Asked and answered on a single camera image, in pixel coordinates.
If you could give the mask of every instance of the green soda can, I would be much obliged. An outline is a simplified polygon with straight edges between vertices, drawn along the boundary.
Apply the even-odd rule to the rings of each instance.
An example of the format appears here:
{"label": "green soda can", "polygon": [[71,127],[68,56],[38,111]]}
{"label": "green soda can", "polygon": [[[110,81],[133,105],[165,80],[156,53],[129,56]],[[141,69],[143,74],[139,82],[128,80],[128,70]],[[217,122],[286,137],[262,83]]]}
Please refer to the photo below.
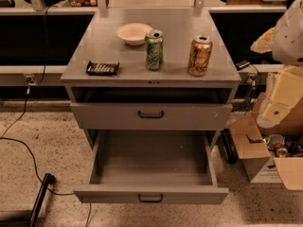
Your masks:
{"label": "green soda can", "polygon": [[160,30],[150,30],[145,37],[147,47],[146,67],[151,71],[160,69],[163,64],[163,33]]}

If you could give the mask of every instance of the open drawer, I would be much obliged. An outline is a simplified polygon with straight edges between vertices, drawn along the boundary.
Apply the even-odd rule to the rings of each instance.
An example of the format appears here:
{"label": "open drawer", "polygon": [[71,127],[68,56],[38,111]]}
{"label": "open drawer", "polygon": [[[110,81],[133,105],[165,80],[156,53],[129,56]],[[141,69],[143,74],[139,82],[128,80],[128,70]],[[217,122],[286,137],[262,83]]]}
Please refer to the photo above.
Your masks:
{"label": "open drawer", "polygon": [[219,204],[219,188],[201,131],[99,131],[81,202]]}
{"label": "open drawer", "polygon": [[81,129],[204,130],[223,129],[232,106],[194,103],[72,103]]}

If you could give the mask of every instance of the gray cabinet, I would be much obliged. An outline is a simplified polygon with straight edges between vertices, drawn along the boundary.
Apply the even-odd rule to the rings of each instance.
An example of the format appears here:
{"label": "gray cabinet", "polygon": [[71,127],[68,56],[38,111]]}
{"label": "gray cabinet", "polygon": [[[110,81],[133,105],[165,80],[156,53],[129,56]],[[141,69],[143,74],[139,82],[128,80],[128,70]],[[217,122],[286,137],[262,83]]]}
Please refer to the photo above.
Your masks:
{"label": "gray cabinet", "polygon": [[[116,29],[145,23],[164,32],[164,64],[149,71],[145,47],[119,40]],[[214,43],[206,75],[187,72],[191,40]],[[120,62],[117,76],[88,76],[86,65]],[[221,203],[210,151],[224,129],[240,83],[207,10],[108,9],[97,12],[62,83],[92,148],[82,202]]]}

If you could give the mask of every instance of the drawer handle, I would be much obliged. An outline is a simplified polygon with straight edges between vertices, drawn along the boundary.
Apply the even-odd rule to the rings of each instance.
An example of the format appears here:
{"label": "drawer handle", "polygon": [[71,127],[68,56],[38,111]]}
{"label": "drawer handle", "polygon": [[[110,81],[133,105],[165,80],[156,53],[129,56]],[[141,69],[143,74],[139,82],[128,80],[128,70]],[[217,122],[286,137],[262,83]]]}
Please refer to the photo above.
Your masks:
{"label": "drawer handle", "polygon": [[140,118],[162,118],[164,116],[164,112],[161,111],[160,113],[142,113],[138,111],[138,116]]}
{"label": "drawer handle", "polygon": [[161,201],[163,201],[163,194],[161,193],[161,195],[159,196],[159,200],[143,200],[141,194],[138,194],[138,198],[139,198],[139,201],[141,202],[146,202],[146,203],[159,203]]}

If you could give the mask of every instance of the terrazzo floor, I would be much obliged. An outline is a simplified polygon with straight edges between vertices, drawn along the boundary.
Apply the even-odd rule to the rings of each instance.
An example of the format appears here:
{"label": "terrazzo floor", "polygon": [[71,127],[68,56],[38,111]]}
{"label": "terrazzo floor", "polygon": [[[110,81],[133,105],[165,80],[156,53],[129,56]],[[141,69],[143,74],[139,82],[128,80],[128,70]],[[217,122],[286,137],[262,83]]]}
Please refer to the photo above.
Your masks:
{"label": "terrazzo floor", "polygon": [[[26,113],[5,137],[28,145],[40,177],[46,172],[55,176],[51,189],[72,193],[86,179],[91,150],[69,107],[47,105],[28,105]],[[0,107],[1,135],[22,110],[22,106]],[[286,190],[282,183],[249,183],[242,162],[228,164],[218,146],[213,149],[212,158],[219,187],[229,188],[222,204],[92,204],[88,226],[303,226],[303,192]],[[0,212],[30,209],[40,183],[24,145],[0,140],[0,178]],[[84,227],[89,208],[74,195],[47,192],[45,216],[38,218],[36,226]],[[0,226],[27,224],[0,222]]]}

